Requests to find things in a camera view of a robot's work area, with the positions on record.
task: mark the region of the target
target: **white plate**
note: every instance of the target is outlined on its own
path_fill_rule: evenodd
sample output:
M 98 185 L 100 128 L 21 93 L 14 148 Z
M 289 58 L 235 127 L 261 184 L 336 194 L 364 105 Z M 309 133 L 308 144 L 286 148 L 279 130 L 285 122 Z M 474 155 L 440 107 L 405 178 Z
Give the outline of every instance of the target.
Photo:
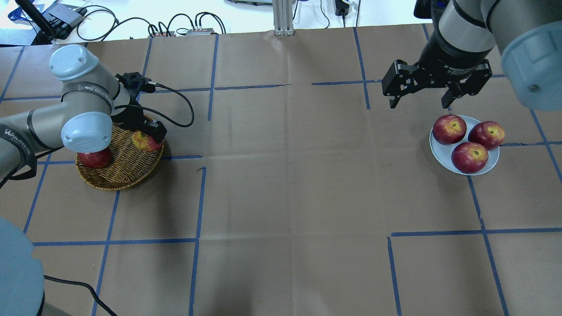
M 466 135 L 464 135 L 463 140 L 456 144 L 451 144 L 451 145 L 440 144 L 433 136 L 433 128 L 431 128 L 431 131 L 429 132 L 429 146 L 431 148 L 431 153 L 442 166 L 444 166 L 447 170 L 450 170 L 454 173 L 463 174 L 463 175 L 479 175 L 492 170 L 492 168 L 497 164 L 497 161 L 500 159 L 499 147 L 496 147 L 495 149 L 488 151 L 488 162 L 486 163 L 486 166 L 484 166 L 484 168 L 478 172 L 464 173 L 453 165 L 453 162 L 451 160 L 451 155 L 453 153 L 453 150 L 456 148 L 456 146 L 467 142 L 468 134 L 470 133 L 472 128 L 476 126 L 476 124 L 480 123 L 480 121 L 473 119 L 471 117 L 464 116 L 464 115 L 459 115 L 459 116 L 463 118 L 463 120 L 466 122 Z

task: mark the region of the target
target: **plate of apples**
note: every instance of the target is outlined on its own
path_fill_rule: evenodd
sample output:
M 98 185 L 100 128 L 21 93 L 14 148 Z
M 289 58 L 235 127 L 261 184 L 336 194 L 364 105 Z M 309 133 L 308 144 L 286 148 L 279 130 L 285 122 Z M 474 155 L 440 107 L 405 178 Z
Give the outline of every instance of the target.
M 484 174 L 497 164 L 503 127 L 464 115 L 444 115 L 429 133 L 431 153 L 447 170 L 463 175 Z

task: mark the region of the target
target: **wicker basket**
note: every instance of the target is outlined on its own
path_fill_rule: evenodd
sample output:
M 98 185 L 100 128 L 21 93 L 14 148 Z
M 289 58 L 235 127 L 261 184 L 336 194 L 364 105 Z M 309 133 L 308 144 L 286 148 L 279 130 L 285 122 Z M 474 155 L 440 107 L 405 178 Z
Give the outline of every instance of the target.
M 133 144 L 132 136 L 133 132 L 114 126 L 109 145 L 113 160 L 104 168 L 84 167 L 76 155 L 76 169 L 82 180 L 99 190 L 118 191 L 130 188 L 146 178 L 162 158 L 164 141 L 159 150 L 147 152 Z

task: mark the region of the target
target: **red apple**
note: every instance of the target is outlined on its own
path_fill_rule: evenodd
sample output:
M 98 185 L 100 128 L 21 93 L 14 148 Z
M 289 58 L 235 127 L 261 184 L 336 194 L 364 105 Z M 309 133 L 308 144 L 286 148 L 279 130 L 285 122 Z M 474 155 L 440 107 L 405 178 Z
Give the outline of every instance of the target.
M 492 150 L 501 145 L 505 139 L 504 128 L 494 121 L 485 121 L 478 123 L 468 133 L 469 142 L 477 142 L 484 146 L 487 150 Z
M 486 166 L 488 151 L 479 143 L 465 142 L 453 150 L 451 160 L 461 172 L 475 173 Z
M 162 142 L 157 143 L 152 136 L 144 134 L 140 130 L 133 133 L 133 144 L 144 151 L 157 151 L 162 147 Z
M 444 115 L 433 124 L 433 136 L 440 144 L 449 145 L 463 140 L 466 122 L 457 115 Z
M 107 166 L 111 162 L 113 154 L 111 153 L 111 149 L 108 147 L 98 152 L 88 152 L 85 154 L 79 152 L 78 158 L 84 167 L 97 169 Z

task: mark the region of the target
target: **basket of fruit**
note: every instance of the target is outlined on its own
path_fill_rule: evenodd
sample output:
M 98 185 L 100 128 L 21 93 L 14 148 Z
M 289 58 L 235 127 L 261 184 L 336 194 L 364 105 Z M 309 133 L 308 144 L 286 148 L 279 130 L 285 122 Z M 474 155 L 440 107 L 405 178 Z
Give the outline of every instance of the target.
M 447 170 L 463 175 L 486 173 L 500 159 L 503 127 L 464 115 L 444 115 L 429 133 L 431 153 Z
M 163 151 L 164 141 L 156 143 L 140 131 L 114 125 L 109 147 L 100 152 L 76 154 L 76 169 L 91 187 L 118 191 L 144 180 L 162 158 Z

